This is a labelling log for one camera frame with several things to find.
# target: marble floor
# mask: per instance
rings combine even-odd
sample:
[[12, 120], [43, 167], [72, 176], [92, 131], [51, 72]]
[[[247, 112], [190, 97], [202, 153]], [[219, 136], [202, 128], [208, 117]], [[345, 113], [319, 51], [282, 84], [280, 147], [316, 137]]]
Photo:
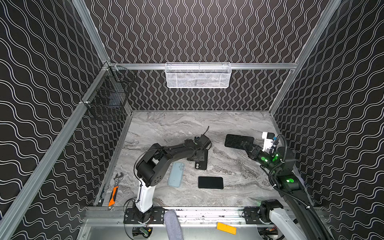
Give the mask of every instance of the marble floor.
[[[212, 141], [207, 170], [197, 170], [194, 162], [186, 159], [184, 175], [179, 188], [168, 186], [172, 165], [163, 180], [156, 185], [156, 206], [259, 206], [262, 200], [278, 199], [285, 202], [273, 190], [267, 175], [259, 164], [250, 160], [245, 151], [224, 146], [227, 134], [252, 136], [255, 143], [263, 145], [262, 132], [274, 132], [267, 112], [134, 112], [129, 132], [119, 156], [113, 176], [125, 174], [120, 182], [116, 206], [122, 206], [129, 198], [136, 198], [138, 181], [133, 175], [133, 164], [148, 148], [159, 143], [172, 146], [185, 139], [205, 134]], [[224, 189], [199, 189], [198, 176], [222, 177]], [[110, 196], [113, 180], [107, 190]]]

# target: yellow block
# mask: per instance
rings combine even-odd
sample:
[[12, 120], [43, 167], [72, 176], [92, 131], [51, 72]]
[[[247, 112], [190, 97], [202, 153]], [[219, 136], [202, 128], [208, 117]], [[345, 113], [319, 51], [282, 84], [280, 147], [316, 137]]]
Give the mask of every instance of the yellow block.
[[236, 235], [236, 228], [221, 222], [217, 223], [217, 229]]

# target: patterned wallpaper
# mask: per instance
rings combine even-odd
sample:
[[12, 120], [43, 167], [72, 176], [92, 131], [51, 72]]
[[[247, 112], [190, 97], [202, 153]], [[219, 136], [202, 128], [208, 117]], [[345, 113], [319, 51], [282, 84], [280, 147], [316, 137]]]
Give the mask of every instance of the patterned wallpaper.
[[85, 0], [115, 63], [291, 63], [327, 0]]
[[[269, 110], [289, 70], [233, 70], [228, 88], [168, 88], [164, 71], [134, 71], [128, 102], [135, 110]], [[116, 76], [128, 81], [118, 67]]]
[[0, 0], [0, 219], [102, 64], [70, 0]]
[[125, 120], [82, 118], [12, 239], [75, 240], [93, 205]]
[[384, 239], [384, 1], [343, 0], [275, 119], [335, 239]]

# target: smartphone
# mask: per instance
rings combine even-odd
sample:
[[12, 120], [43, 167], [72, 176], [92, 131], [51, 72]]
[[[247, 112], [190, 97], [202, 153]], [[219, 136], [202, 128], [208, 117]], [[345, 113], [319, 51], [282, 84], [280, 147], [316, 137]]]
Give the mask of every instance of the smartphone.
[[224, 146], [244, 150], [244, 147], [253, 144], [254, 140], [254, 137], [227, 134]]
[[199, 188], [224, 189], [222, 177], [199, 177]]

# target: metal base plate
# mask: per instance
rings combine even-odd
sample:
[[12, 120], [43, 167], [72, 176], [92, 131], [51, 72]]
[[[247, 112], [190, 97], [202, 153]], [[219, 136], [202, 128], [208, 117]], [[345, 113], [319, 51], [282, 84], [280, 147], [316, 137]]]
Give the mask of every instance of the metal base plate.
[[195, 162], [195, 169], [206, 170], [208, 165], [208, 150], [204, 150], [204, 161]]
[[[164, 208], [152, 207], [152, 210], [151, 210], [152, 221], [150, 222], [150, 224], [163, 224], [164, 213], [165, 213]], [[137, 218], [135, 218], [133, 209], [127, 209], [127, 212], [124, 215], [124, 224], [143, 224], [143, 223], [139, 222]]]
[[245, 207], [243, 216], [245, 218], [246, 224], [264, 224], [260, 221], [260, 216], [258, 214], [258, 207]]
[[206, 170], [208, 165], [208, 150], [204, 150], [204, 155], [201, 155], [198, 158], [198, 161], [192, 159], [191, 157], [187, 158], [188, 161], [195, 161], [195, 169], [197, 170]]

